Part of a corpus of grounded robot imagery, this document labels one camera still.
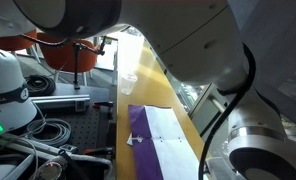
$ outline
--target purple fabric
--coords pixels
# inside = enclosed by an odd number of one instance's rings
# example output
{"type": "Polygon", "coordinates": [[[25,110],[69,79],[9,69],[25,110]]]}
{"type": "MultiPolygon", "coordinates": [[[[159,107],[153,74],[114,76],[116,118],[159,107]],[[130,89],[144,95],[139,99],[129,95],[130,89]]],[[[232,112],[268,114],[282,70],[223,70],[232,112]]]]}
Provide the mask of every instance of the purple fabric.
{"type": "Polygon", "coordinates": [[[133,140],[133,151],[138,180],[162,180],[162,172],[154,143],[151,139],[144,106],[128,106],[132,137],[143,137],[142,142],[133,140]]]}

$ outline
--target orange chair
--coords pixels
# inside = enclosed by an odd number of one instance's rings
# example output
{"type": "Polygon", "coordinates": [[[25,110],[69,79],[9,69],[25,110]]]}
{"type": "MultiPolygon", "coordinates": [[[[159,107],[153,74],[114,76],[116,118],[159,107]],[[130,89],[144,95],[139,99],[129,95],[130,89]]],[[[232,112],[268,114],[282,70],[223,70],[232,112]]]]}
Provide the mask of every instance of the orange chair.
{"type": "MultiPolygon", "coordinates": [[[[33,37],[33,38],[37,38],[37,31],[36,29],[25,33],[27,36],[33,37]]],[[[10,36],[10,37],[0,37],[0,49],[4,50],[4,51],[11,51],[11,53],[14,56],[16,55],[15,51],[19,51],[22,49],[30,49],[30,51],[33,53],[33,55],[35,56],[35,59],[37,60],[37,62],[40,64],[40,59],[36,53],[36,50],[34,48],[35,43],[32,41],[28,41],[22,37],[19,36],[10,36]]]]}
{"type": "MultiPolygon", "coordinates": [[[[49,42],[49,43],[57,43],[63,41],[63,39],[60,38],[54,38],[49,36],[48,34],[38,32],[37,38],[41,41],[49,42]]],[[[74,40],[76,43],[82,43],[87,45],[91,49],[98,50],[100,46],[95,46],[88,40],[84,39],[78,39],[74,40]]],[[[57,70],[57,73],[55,73],[54,80],[57,82],[58,80],[58,74],[60,71],[66,71],[66,72],[75,72],[75,51],[73,48],[73,42],[69,42],[63,47],[60,48],[53,48],[53,47],[47,47],[44,45],[39,45],[42,54],[44,55],[45,61],[48,66],[51,68],[57,70]]],[[[78,73],[82,73],[84,85],[87,86],[87,75],[86,72],[90,73],[91,76],[91,70],[95,66],[97,62],[97,54],[94,54],[92,52],[81,50],[79,52],[79,60],[78,60],[78,73]]]]}

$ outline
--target yellow surface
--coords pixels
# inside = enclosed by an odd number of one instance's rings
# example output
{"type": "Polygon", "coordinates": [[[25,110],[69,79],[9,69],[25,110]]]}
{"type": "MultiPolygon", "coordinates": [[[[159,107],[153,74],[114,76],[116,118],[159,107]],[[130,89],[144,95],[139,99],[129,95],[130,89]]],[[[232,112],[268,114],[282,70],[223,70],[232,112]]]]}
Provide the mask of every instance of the yellow surface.
{"type": "Polygon", "coordinates": [[[117,180],[136,179],[133,151],[131,146],[126,144],[130,135],[128,104],[172,107],[198,159],[203,147],[203,142],[197,130],[147,43],[143,43],[143,39],[131,38],[128,35],[118,37],[118,69],[120,71],[118,72],[117,88],[117,180]],[[126,71],[133,72],[138,76],[138,81],[129,96],[120,91],[121,74],[126,71]]]}

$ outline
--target purple cloth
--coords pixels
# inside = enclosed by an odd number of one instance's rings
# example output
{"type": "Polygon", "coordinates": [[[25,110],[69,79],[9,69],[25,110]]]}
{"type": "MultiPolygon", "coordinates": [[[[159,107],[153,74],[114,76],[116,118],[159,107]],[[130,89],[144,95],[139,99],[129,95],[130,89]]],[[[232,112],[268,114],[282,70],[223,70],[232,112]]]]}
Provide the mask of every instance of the purple cloth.
{"type": "Polygon", "coordinates": [[[128,106],[132,138],[143,138],[142,142],[133,139],[133,151],[138,180],[162,180],[162,172],[154,143],[151,139],[148,119],[144,106],[128,106]]]}

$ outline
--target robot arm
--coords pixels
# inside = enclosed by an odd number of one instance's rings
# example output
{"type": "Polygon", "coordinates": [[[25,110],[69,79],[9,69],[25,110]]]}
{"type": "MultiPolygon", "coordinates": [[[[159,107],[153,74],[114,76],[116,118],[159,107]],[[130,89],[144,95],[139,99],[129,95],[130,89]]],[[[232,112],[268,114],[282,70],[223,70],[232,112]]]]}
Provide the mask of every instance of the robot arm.
{"type": "MultiPolygon", "coordinates": [[[[247,79],[242,41],[226,0],[14,2],[35,26],[58,37],[99,36],[134,26],[184,83],[233,91],[247,79]]],[[[226,95],[228,102],[233,97],[226,95]]],[[[230,162],[244,177],[296,177],[296,143],[253,87],[229,116],[229,139],[230,162]]]]}

